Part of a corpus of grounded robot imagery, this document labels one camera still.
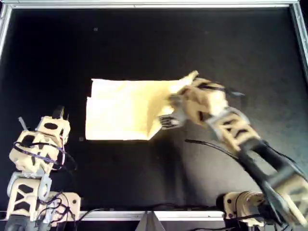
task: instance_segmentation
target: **cloth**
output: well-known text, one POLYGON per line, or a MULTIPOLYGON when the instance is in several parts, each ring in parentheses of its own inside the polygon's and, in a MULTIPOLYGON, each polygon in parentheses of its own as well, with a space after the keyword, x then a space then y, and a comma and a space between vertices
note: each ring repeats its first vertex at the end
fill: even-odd
POLYGON ((87 140, 149 140, 161 128, 158 116, 173 112, 168 97, 192 83, 198 72, 172 81, 93 79, 87 100, 87 140))

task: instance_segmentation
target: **wire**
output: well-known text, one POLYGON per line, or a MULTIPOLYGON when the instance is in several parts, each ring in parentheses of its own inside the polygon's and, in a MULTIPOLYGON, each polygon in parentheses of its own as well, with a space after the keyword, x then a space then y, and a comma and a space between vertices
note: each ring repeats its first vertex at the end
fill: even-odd
POLYGON ((96 208, 96 209, 92 209, 92 210, 86 212, 84 215, 82 215, 81 218, 79 218, 79 220, 76 221, 76 225, 75 225, 74 231, 77 231, 78 225, 81 223, 82 219, 85 218, 85 216, 87 216, 87 215, 88 215, 89 213, 91 213, 91 212, 100 211, 100 210, 105 210, 105 208, 96 208))
MULTIPOLYGON (((34 154, 34 153, 32 153, 32 152, 29 152, 29 151, 26 151, 26 150, 21 149, 20 147, 17 146, 18 144, 19 144, 20 146, 24 146, 24 144, 23 144, 22 142, 18 142, 18 141, 14 142, 14 143, 13 143, 13 148, 16 149, 17 151, 19 151, 19 152, 21 152, 21 153, 24 153, 24 154, 26 154, 26 155, 33 156, 33 157, 35 157, 35 158, 42 159, 42 160, 44 160, 44 161, 46 161, 46 162, 48 162, 48 163, 53 163, 53 164, 55 164, 55 165, 60 166, 59 168, 53 169, 53 170, 60 170, 60 169, 63 167, 63 165, 60 164, 60 163, 57 162, 57 161, 54 161, 54 160, 52 160, 52 159, 50 159, 50 158, 43 157, 43 156, 40 156, 40 155, 38 155, 38 154, 34 154)), ((67 155, 67 157, 68 157, 68 158, 71 160, 71 162, 73 162, 73 164, 74 164, 74 169, 73 169, 73 170, 74 170, 74 171, 77 170, 77 163, 75 162, 74 158, 73 158, 68 152, 64 151, 62 148, 60 148, 60 147, 58 147, 58 146, 56 146, 56 145, 53 145, 53 144, 51 144, 51 143, 45 143, 45 142, 36 142, 36 143, 32 143, 32 144, 28 145, 28 147, 35 146, 35 145, 47 145, 47 146, 51 146, 51 147, 53 147, 53 148, 56 148, 57 150, 59 150, 59 152, 62 153, 62 157, 63 157, 63 155, 65 156, 65 154, 67 155)))
POLYGON ((278 155, 283 156, 284 158, 287 158, 288 160, 290 160, 303 175, 306 175, 305 172, 302 170, 302 168, 297 164, 297 162, 294 159, 292 159, 291 157, 289 157, 285 154, 278 152, 277 150, 272 148, 267 141, 263 141, 263 142, 265 143, 266 146, 268 146, 270 149, 272 149, 275 153, 277 153, 278 155))
POLYGON ((46 205, 50 205, 53 201, 55 201, 55 200, 57 200, 57 199, 60 200, 60 202, 58 203, 57 206, 55 206, 55 207, 47 207, 47 208, 44 208, 42 211, 40 211, 40 213, 38 214, 37 219, 36 219, 36 221, 35 221, 35 226, 37 225, 37 221, 38 221, 39 217, 42 215, 42 213, 43 213, 44 211, 47 211, 47 210, 49 210, 49 209, 55 210, 55 209, 57 209, 57 208, 59 208, 59 207, 61 206, 61 204, 62 204, 62 199, 59 198, 59 197, 57 197, 57 198, 52 198, 52 199, 50 200, 51 202, 50 202, 50 203, 48 202, 49 204, 46 203, 46 205))
POLYGON ((289 225, 286 225, 281 231, 285 231, 288 227, 289 225))
POLYGON ((223 227, 223 228, 195 228, 189 231, 226 231, 226 230, 231 230, 234 229, 235 227, 223 227))
MULTIPOLYGON (((26 151, 26 150, 23 150, 23 149, 21 149, 20 147, 17 146, 18 144, 21 145, 21 146, 24 145, 24 144, 22 144, 21 142, 16 141, 16 142, 14 142, 14 144, 13 144, 13 148, 16 149, 17 151, 21 152, 21 153, 24 153, 24 154, 26 154, 26 155, 30 155, 30 156, 36 157, 36 158, 38 158, 38 159, 42 159, 42 160, 44 160, 44 161, 46 161, 46 162, 53 163, 53 164, 55 164, 55 165, 59 165, 59 166, 61 165, 61 164, 58 163, 57 161, 51 160, 50 158, 46 158, 46 157, 43 157, 43 156, 34 154, 34 153, 32 153, 32 152, 28 152, 28 151, 26 151)), ((34 145, 36 145, 36 144, 39 145, 40 143, 33 143, 33 144, 29 145, 29 147, 34 146, 34 145)))
POLYGON ((237 158, 234 155, 232 155, 231 152, 229 152, 229 151, 223 149, 222 147, 215 145, 213 143, 209 143, 209 142, 205 142, 205 141, 190 140, 190 139, 185 139, 185 142, 187 142, 187 143, 197 143, 197 144, 202 144, 202 145, 205 145, 205 146, 208 146, 208 147, 211 147, 211 148, 215 148, 215 149, 227 154, 232 159, 237 161, 237 158))

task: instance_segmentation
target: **black tabletop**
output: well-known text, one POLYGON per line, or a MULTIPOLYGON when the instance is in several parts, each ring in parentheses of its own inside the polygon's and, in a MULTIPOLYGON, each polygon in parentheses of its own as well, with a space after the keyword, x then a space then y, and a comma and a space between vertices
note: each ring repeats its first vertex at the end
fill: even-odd
POLYGON ((15 170, 8 154, 22 130, 18 117, 35 128, 57 105, 70 115, 66 149, 78 170, 75 186, 64 172, 51 175, 52 187, 79 193, 84 209, 214 205, 222 193, 258 190, 225 154, 185 143, 211 140, 191 123, 150 141, 82 139, 92 78, 168 80, 192 70, 246 94, 246 108, 239 99, 230 104, 305 167, 306 82, 287 8, 14 10, 0 64, 1 209, 15 170))

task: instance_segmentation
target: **yellow cloth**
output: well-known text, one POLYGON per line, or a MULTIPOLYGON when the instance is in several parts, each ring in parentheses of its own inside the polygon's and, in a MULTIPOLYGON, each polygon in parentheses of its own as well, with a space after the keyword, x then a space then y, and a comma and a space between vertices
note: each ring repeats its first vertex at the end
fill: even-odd
POLYGON ((161 128, 159 115, 173 109, 168 97, 192 83, 198 72, 172 81, 93 79, 87 101, 87 140, 149 140, 161 128))

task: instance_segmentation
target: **towel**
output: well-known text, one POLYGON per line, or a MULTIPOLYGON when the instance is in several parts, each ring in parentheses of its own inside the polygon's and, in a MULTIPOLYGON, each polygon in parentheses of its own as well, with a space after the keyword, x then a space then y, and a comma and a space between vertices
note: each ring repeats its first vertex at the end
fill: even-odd
POLYGON ((87 100, 87 140, 149 140, 161 128, 158 116, 173 112, 170 94, 192 83, 191 72, 180 80, 112 81, 92 79, 87 100))

